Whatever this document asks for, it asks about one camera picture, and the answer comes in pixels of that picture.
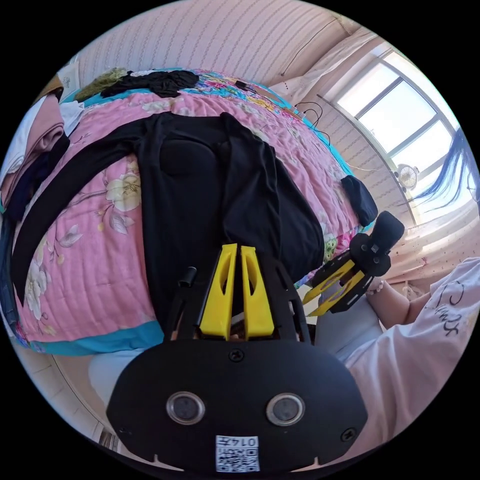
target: window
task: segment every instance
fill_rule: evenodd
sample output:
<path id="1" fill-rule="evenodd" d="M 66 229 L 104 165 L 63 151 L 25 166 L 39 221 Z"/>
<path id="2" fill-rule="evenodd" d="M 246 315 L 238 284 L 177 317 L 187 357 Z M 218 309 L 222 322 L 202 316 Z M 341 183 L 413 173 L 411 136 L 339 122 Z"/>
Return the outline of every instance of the window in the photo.
<path id="1" fill-rule="evenodd" d="M 402 81 L 358 120 L 386 152 L 391 152 L 434 116 L 429 103 Z"/>
<path id="2" fill-rule="evenodd" d="M 452 136 L 449 131 L 441 121 L 437 121 L 391 159 L 397 167 L 399 164 L 417 167 L 421 175 L 448 153 L 451 143 Z"/>
<path id="3" fill-rule="evenodd" d="M 372 68 L 338 104 L 354 117 L 399 76 L 385 65 Z"/>
<path id="4" fill-rule="evenodd" d="M 411 196 L 428 188 L 437 178 L 459 123 L 428 78 L 409 60 L 394 51 L 367 67 L 334 104 L 359 122 L 372 136 L 387 164 L 395 170 L 405 164 L 417 168 L 417 184 Z M 472 199 L 467 185 L 451 205 L 449 196 L 415 203 L 417 223 L 438 218 Z"/>
<path id="5" fill-rule="evenodd" d="M 440 92 L 434 87 L 434 84 L 413 63 L 409 62 L 406 58 L 402 57 L 396 52 L 392 52 L 387 55 L 385 57 L 385 62 L 402 72 L 423 92 L 425 92 L 425 94 L 446 116 L 454 130 L 458 129 L 460 124 L 452 110 L 450 110 L 447 102 L 440 95 Z"/>

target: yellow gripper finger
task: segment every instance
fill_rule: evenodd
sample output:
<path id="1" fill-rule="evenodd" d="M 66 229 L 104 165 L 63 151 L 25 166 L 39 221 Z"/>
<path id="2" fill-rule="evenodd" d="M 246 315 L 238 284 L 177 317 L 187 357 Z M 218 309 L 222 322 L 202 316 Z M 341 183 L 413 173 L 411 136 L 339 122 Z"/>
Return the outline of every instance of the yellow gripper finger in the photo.
<path id="1" fill-rule="evenodd" d="M 274 333 L 274 320 L 255 248 L 242 246 L 240 251 L 245 339 L 269 337 Z"/>
<path id="2" fill-rule="evenodd" d="M 237 244 L 224 245 L 200 322 L 200 331 L 203 335 L 221 337 L 225 340 L 230 338 L 236 264 Z"/>
<path id="3" fill-rule="evenodd" d="M 350 280 L 347 281 L 347 283 L 343 286 L 341 290 L 324 300 L 321 305 L 319 305 L 319 307 L 313 312 L 309 313 L 307 317 L 320 317 L 321 315 L 324 315 L 340 299 L 342 299 L 363 277 L 363 272 L 358 271 Z"/>
<path id="4" fill-rule="evenodd" d="M 319 283 L 316 287 L 309 290 L 303 297 L 302 304 L 306 305 L 314 298 L 321 295 L 326 289 L 330 288 L 334 283 L 338 282 L 347 272 L 355 266 L 353 260 L 346 261 L 338 270 L 335 270 L 329 277 Z"/>

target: cable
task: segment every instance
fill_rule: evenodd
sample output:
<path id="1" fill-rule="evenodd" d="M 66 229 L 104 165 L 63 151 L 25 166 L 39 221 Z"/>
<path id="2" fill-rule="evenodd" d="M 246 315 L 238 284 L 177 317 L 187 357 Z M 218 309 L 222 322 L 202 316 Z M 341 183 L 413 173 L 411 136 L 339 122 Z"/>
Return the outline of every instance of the cable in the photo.
<path id="1" fill-rule="evenodd" d="M 297 108 L 298 105 L 302 105 L 302 104 L 315 104 L 320 109 L 320 117 L 319 118 L 321 118 L 322 115 L 324 114 L 324 109 L 316 101 L 301 101 L 301 102 L 299 102 L 295 105 L 295 108 Z"/>
<path id="2" fill-rule="evenodd" d="M 297 55 L 320 33 L 322 32 L 324 29 L 326 29 L 330 24 L 332 24 L 333 22 L 336 22 L 337 19 L 334 18 L 333 20 L 330 20 L 325 26 L 323 26 L 296 54 L 295 56 L 291 59 L 291 62 L 286 66 L 286 69 L 283 71 L 283 73 L 280 74 L 281 77 L 283 77 L 285 75 L 285 73 L 287 73 L 287 70 L 290 68 L 290 65 L 294 62 L 294 60 L 297 58 Z"/>
<path id="3" fill-rule="evenodd" d="M 322 108 L 321 105 L 319 105 L 316 101 L 301 101 L 299 103 L 297 103 L 295 105 L 295 108 L 297 108 L 298 105 L 302 105 L 302 104 L 315 104 L 318 106 L 318 108 L 320 108 L 320 115 L 318 114 L 318 112 L 316 110 L 314 110 L 313 108 L 307 108 L 303 113 L 306 114 L 307 112 L 314 112 L 316 114 L 316 120 L 314 123 L 312 123 L 312 126 L 308 127 L 310 128 L 311 130 L 315 130 L 316 132 L 318 132 L 319 134 L 322 134 L 322 135 L 325 135 L 327 138 L 328 138 L 328 146 L 330 147 L 332 145 L 332 141 L 330 139 L 330 135 L 325 132 L 325 131 L 321 131 L 321 130 L 318 130 L 317 126 L 318 126 L 318 123 L 320 121 L 320 118 L 322 117 L 323 113 L 324 113 L 324 109 Z M 362 170 L 363 172 L 380 172 L 381 169 L 379 168 L 373 168 L 373 169 L 367 169 L 367 168 L 360 168 L 358 166 L 354 166 L 354 165 L 350 165 L 347 161 L 343 160 L 349 167 L 351 167 L 352 169 L 357 169 L 357 170 Z"/>

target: striped wallpaper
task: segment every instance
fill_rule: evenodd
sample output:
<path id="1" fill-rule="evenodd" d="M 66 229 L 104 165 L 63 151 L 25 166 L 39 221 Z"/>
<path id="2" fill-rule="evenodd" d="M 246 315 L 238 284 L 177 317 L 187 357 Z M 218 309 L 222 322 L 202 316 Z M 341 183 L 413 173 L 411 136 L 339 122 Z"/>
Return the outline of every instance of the striped wallpaper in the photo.
<path id="1" fill-rule="evenodd" d="M 414 220 L 399 183 L 365 136 L 346 116 L 313 92 L 305 97 L 304 101 L 314 101 L 321 106 L 318 130 L 328 134 L 331 144 L 350 165 L 355 176 L 368 188 L 378 210 L 388 210 L 405 228 L 413 227 Z M 305 106 L 320 113 L 320 109 L 313 104 Z M 317 116 L 310 112 L 307 112 L 306 116 L 313 123 L 317 120 Z"/>
<path id="2" fill-rule="evenodd" d="M 81 87 L 113 67 L 200 68 L 274 85 L 303 75 L 354 30 L 303 1 L 183 0 L 118 25 L 75 59 Z"/>

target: bed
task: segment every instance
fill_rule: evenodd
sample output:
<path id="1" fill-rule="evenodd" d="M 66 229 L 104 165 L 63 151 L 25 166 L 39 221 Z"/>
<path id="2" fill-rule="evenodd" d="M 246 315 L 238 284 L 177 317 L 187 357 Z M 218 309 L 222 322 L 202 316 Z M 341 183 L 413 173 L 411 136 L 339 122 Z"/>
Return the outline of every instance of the bed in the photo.
<path id="1" fill-rule="evenodd" d="M 274 147 L 321 225 L 323 261 L 348 248 L 351 238 L 366 229 L 360 226 L 340 182 L 352 172 L 328 140 L 268 88 L 257 85 L 258 91 L 268 93 L 259 94 L 238 88 L 237 78 L 192 71 L 199 81 L 177 97 L 160 98 L 137 89 L 86 100 L 80 123 L 69 137 L 70 147 L 51 177 L 77 152 L 134 120 L 168 111 L 189 117 L 227 112 Z M 141 288 L 145 266 L 140 188 L 136 159 L 126 157 L 97 175 L 58 216 L 30 264 L 25 302 L 17 303 L 19 321 L 13 332 L 24 347 L 81 356 L 148 348 L 163 340 L 148 291 Z M 119 189 L 128 192 L 121 209 Z M 86 268 L 88 264 L 94 264 L 94 269 Z M 100 283 L 98 272 L 102 272 Z M 314 272 L 294 278 L 295 286 L 304 285 Z"/>

